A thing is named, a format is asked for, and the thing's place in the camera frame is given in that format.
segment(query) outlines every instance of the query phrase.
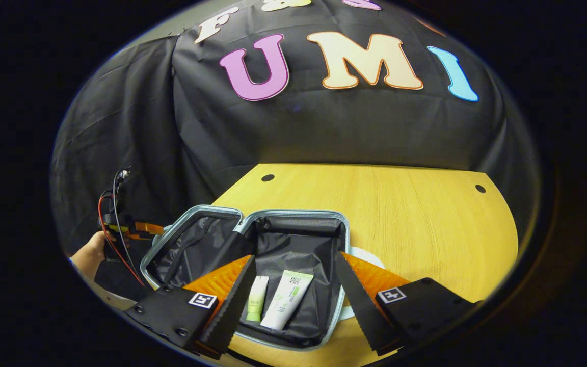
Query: white tube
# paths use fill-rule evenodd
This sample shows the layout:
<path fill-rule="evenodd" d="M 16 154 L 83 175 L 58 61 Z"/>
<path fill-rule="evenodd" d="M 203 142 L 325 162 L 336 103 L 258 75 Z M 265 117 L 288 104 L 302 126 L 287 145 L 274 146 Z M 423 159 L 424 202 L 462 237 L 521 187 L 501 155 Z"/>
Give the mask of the white tube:
<path fill-rule="evenodd" d="M 284 324 L 287 323 L 291 318 L 291 314 L 298 307 L 300 300 L 303 299 L 303 295 L 312 279 L 314 279 L 312 274 L 284 270 L 269 309 L 259 324 L 263 327 L 282 330 Z"/>
<path fill-rule="evenodd" d="M 269 277 L 256 276 L 251 287 L 249 295 L 248 314 L 246 321 L 261 321 L 261 309 L 264 307 L 264 297 L 266 295 L 266 285 L 269 283 Z"/>

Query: pink letter u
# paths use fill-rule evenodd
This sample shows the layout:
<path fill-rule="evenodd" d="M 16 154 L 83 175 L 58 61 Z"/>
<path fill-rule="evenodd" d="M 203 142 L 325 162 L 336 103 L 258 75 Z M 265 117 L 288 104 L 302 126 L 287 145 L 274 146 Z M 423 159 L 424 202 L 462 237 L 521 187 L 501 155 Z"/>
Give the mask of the pink letter u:
<path fill-rule="evenodd" d="M 219 61 L 219 64 L 226 68 L 230 83 L 238 96 L 246 100 L 262 100 L 275 97 L 284 90 L 289 82 L 289 69 L 280 48 L 282 39 L 284 36 L 277 33 L 259 39 L 253 44 L 254 48 L 259 48 L 264 53 L 266 63 L 271 71 L 271 77 L 268 81 L 261 84 L 253 83 L 249 77 L 246 64 L 244 64 L 246 49 L 236 49 L 223 56 Z"/>

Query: wooden table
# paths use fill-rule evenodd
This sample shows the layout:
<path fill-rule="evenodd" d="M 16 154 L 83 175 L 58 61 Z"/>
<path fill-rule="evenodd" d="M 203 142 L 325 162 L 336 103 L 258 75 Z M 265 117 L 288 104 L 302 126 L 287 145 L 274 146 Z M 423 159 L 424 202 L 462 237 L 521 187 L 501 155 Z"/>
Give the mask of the wooden table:
<path fill-rule="evenodd" d="M 261 178 L 272 174 L 271 181 Z M 475 186 L 481 186 L 485 193 Z M 214 205 L 327 209 L 347 216 L 350 244 L 414 281 L 432 277 L 470 302 L 486 298 L 517 256 L 511 211 L 486 174 L 376 165 L 261 164 Z M 284 351 L 234 336 L 230 348 L 271 365 L 364 365 L 378 357 L 355 318 L 340 321 L 322 348 Z M 246 365 L 224 355 L 223 365 Z"/>

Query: red wire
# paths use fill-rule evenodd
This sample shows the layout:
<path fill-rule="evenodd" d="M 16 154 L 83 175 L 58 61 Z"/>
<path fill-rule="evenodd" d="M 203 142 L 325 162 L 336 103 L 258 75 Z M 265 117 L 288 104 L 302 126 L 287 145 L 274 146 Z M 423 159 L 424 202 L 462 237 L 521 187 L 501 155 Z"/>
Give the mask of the red wire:
<path fill-rule="evenodd" d="M 137 274 L 135 274 L 135 272 L 130 268 L 130 266 L 128 265 L 128 263 L 126 262 L 126 260 L 124 260 L 124 258 L 121 256 L 121 254 L 119 253 L 119 251 L 117 251 L 117 248 L 115 247 L 115 245 L 112 244 L 112 240 L 110 240 L 110 237 L 108 237 L 108 232 L 105 230 L 105 225 L 103 223 L 103 216 L 101 215 L 101 202 L 103 201 L 103 198 L 104 197 L 101 196 L 98 199 L 98 205 L 96 206 L 96 209 L 98 210 L 98 220 L 101 223 L 101 228 L 103 228 L 103 234 L 105 235 L 105 238 L 110 243 L 110 246 L 112 246 L 112 249 L 117 253 L 117 255 L 119 256 L 119 258 L 121 259 L 121 261 L 124 263 L 124 265 L 126 265 L 126 267 L 130 270 L 130 273 L 133 274 L 133 277 L 135 277 L 135 279 L 137 279 L 137 281 L 139 281 L 140 284 L 142 284 L 142 286 L 144 286 L 144 283 L 142 283 L 142 281 L 137 276 Z"/>

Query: hand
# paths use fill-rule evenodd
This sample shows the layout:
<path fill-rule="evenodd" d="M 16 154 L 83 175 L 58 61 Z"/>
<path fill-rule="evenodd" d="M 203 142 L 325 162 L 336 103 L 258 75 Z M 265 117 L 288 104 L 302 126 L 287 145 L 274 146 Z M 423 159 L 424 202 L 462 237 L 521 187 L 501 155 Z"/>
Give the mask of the hand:
<path fill-rule="evenodd" d="M 114 235 L 112 235 L 110 232 L 108 232 L 108 237 L 113 242 L 117 241 Z M 99 232 L 96 232 L 94 235 L 92 235 L 91 239 L 88 241 L 88 243 L 86 243 L 85 246 L 83 246 L 83 248 L 89 251 L 89 253 L 91 253 L 92 258 L 95 261 L 98 261 L 100 263 L 101 261 L 105 260 L 105 255 L 103 253 L 104 246 L 105 234 L 102 230 L 100 230 Z"/>
<path fill-rule="evenodd" d="M 116 239 L 108 232 L 108 236 L 112 241 Z M 76 267 L 88 278 L 94 279 L 96 270 L 101 261 L 105 260 L 103 247 L 105 246 L 105 234 L 102 230 L 92 235 L 91 239 L 86 243 L 74 256 L 72 261 Z"/>

